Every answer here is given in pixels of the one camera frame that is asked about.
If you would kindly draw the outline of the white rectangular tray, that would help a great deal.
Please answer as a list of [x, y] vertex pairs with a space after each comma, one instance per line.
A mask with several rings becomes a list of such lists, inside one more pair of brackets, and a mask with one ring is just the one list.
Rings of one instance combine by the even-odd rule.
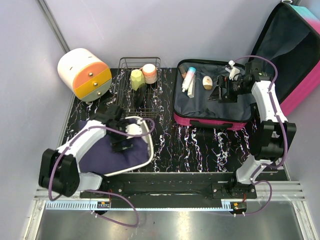
[[84, 123], [82, 129], [87, 131], [84, 133], [83, 136], [84, 136], [85, 142], [88, 144], [88, 149], [84, 151], [81, 158], [99, 139], [103, 138], [107, 134], [107, 132], [113, 132], [118, 135], [121, 135], [121, 137], [114, 137], [114, 136], [111, 137], [111, 140], [110, 140], [111, 146], [115, 152], [119, 152], [119, 151], [130, 148], [131, 145], [123, 146], [120, 142], [128, 140], [127, 137], [129, 136], [129, 134], [126, 133], [126, 126], [128, 125], [127, 119], [131, 119], [131, 118], [140, 119], [144, 123], [144, 127], [147, 132], [142, 135], [133, 135], [133, 138], [143, 138], [144, 141], [148, 144], [149, 160], [147, 163], [141, 164], [137, 168], [131, 167], [118, 172], [105, 174], [105, 176], [109, 177], [109, 176], [122, 174], [122, 173], [133, 171], [148, 165], [154, 156], [154, 145], [153, 145], [151, 132], [155, 129], [155, 123], [150, 118], [141, 118], [138, 116], [120, 118], [119, 120], [110, 119], [110, 118], [108, 120], [103, 120], [103, 119], [99, 119], [96, 116], [95, 118]]

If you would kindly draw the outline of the purple garment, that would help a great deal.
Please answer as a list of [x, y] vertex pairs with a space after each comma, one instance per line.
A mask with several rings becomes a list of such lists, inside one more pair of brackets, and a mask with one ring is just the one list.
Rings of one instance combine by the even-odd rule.
[[120, 143], [131, 147], [115, 152], [111, 137], [121, 137], [114, 132], [106, 132], [81, 158], [79, 168], [82, 173], [107, 175], [146, 164], [150, 158], [148, 144], [141, 137], [133, 137]]

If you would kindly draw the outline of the white blue pink tube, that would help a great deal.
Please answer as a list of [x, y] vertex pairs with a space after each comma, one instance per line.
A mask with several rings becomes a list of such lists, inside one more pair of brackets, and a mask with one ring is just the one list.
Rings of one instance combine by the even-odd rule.
[[195, 73], [196, 73], [196, 69], [194, 67], [188, 68], [186, 75], [185, 75], [185, 78], [183, 79], [183, 82], [181, 85], [182, 92], [185, 92], [186, 90], [189, 89], [191, 81], [192, 81]]

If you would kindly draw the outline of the pink teal cartoon suitcase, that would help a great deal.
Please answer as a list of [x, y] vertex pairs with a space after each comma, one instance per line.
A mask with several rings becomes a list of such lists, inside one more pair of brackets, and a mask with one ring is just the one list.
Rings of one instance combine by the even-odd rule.
[[279, 3], [245, 64], [185, 59], [178, 64], [173, 117], [182, 126], [238, 131], [271, 103], [290, 114], [320, 83], [320, 21], [303, 6]]

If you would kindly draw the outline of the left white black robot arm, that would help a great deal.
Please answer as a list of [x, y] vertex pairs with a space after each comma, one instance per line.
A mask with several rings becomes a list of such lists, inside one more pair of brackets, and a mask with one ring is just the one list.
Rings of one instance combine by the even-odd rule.
[[111, 148], [122, 150], [122, 142], [142, 134], [141, 121], [123, 117], [124, 110], [111, 105], [104, 112], [96, 112], [84, 127], [69, 141], [57, 149], [46, 149], [42, 154], [38, 183], [48, 190], [48, 197], [71, 197], [76, 192], [87, 191], [97, 198], [108, 193], [108, 186], [97, 173], [82, 172], [80, 161], [90, 148], [105, 136], [109, 136]]

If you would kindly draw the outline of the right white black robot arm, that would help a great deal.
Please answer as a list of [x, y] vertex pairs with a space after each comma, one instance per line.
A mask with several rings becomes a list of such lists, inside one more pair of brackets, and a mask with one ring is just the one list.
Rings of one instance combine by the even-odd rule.
[[266, 167], [277, 169], [283, 165], [297, 127], [288, 122], [277, 99], [277, 69], [270, 75], [263, 71], [261, 62], [253, 60], [245, 65], [244, 74], [232, 60], [225, 69], [229, 75], [216, 78], [209, 101], [235, 103], [239, 95], [252, 94], [260, 117], [260, 125], [250, 141], [250, 155], [221, 190], [236, 199], [253, 189], [256, 177]]

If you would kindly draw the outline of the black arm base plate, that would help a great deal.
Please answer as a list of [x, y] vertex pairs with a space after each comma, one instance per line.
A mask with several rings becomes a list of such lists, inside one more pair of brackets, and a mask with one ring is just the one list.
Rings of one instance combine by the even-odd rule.
[[236, 181], [234, 173], [123, 173], [104, 177], [100, 191], [124, 197], [195, 195], [212, 199], [256, 199], [256, 188]]

